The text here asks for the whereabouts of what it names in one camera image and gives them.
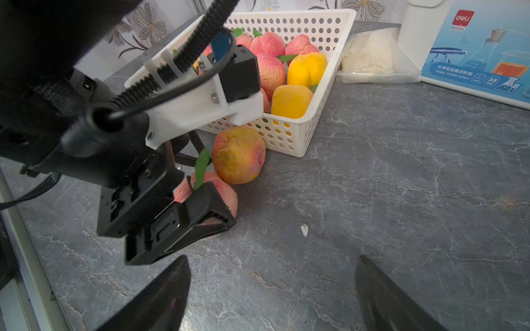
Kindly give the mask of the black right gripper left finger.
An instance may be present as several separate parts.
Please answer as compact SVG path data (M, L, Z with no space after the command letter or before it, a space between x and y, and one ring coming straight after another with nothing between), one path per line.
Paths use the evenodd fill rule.
M191 284L187 256L175 259L99 330L179 330Z

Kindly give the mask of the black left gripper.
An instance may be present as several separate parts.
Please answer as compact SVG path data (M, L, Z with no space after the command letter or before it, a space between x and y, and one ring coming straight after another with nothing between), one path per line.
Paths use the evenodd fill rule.
M156 263L201 240L189 234L182 205L173 202L173 190L184 178L175 163L195 167L206 146L193 130L167 141L164 147L150 153L124 184L100 191L96 233L110 238L128 234L128 266Z

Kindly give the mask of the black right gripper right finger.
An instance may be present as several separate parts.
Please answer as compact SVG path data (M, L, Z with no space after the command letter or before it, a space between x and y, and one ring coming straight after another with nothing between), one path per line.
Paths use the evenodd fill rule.
M355 283L367 330L445 330L366 255L358 258Z

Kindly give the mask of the pink peach with leaf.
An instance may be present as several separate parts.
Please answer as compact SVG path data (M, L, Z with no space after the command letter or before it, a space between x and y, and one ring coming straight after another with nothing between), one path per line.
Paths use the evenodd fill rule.
M209 151L201 151L195 172L174 192L175 201L184 210L189 234L199 239L216 236L236 224L237 193L214 172L207 171L210 161Z

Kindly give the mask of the orange wrinkled peach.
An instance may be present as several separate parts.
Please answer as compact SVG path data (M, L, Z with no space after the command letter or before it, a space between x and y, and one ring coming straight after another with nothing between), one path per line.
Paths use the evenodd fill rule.
M251 128L230 128L215 138L213 165L216 174L228 184L245 184L256 179L265 158L265 143Z

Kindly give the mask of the yellow peach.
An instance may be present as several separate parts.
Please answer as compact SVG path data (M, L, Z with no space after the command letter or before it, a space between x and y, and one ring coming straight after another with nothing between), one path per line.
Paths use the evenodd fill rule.
M282 85L273 93L271 114L290 119L303 117L313 99L306 86Z
M319 52L298 55L288 67L287 84L310 88L320 83L326 68L327 58Z

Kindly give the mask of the pink peach row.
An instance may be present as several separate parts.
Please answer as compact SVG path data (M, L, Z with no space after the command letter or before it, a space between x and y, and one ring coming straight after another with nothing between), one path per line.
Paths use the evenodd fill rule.
M269 97L263 88L260 89L260 92L262 93L262 96L263 96L263 112L270 114L271 113L271 102L269 101Z

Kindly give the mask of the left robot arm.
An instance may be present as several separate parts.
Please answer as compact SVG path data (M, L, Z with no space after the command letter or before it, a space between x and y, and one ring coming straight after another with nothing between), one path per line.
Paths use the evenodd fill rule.
M229 230L235 218L212 183L175 167L184 133L149 148L149 111L204 86L229 64L224 27L234 1L214 1L178 55L113 96L75 70L134 1L1 3L1 156L34 176L101 186L97 234L125 238L129 265L152 264Z

